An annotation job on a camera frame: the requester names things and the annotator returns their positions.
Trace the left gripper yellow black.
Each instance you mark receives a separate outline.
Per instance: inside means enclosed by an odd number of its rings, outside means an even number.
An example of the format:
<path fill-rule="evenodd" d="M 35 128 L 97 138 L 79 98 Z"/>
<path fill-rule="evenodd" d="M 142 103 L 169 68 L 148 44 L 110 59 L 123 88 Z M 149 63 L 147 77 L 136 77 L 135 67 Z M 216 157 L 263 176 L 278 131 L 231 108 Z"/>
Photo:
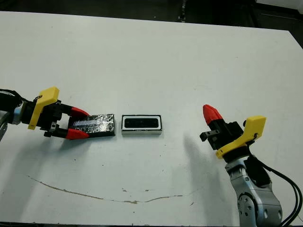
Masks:
<path fill-rule="evenodd" d="M 51 87 L 41 91 L 33 101 L 25 103 L 22 122 L 28 129 L 39 127 L 46 137 L 59 137 L 68 140 L 87 139 L 89 135 L 76 129 L 62 129 L 57 124 L 62 115 L 70 117 L 86 117 L 89 114 L 77 107 L 62 104 L 58 99 L 59 89 Z"/>

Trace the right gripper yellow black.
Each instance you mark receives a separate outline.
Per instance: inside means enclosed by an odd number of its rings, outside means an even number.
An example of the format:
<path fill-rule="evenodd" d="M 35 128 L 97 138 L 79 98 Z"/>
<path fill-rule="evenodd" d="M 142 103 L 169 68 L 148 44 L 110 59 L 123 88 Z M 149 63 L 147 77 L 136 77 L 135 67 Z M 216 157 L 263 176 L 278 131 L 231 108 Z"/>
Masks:
<path fill-rule="evenodd" d="M 210 131 L 202 132 L 200 139 L 208 141 L 216 157 L 226 163 L 248 156 L 248 146 L 262 136 L 266 123 L 266 117 L 252 116 L 241 128 L 237 122 L 226 123 L 217 109 L 210 105 L 203 105 L 203 116 Z"/>

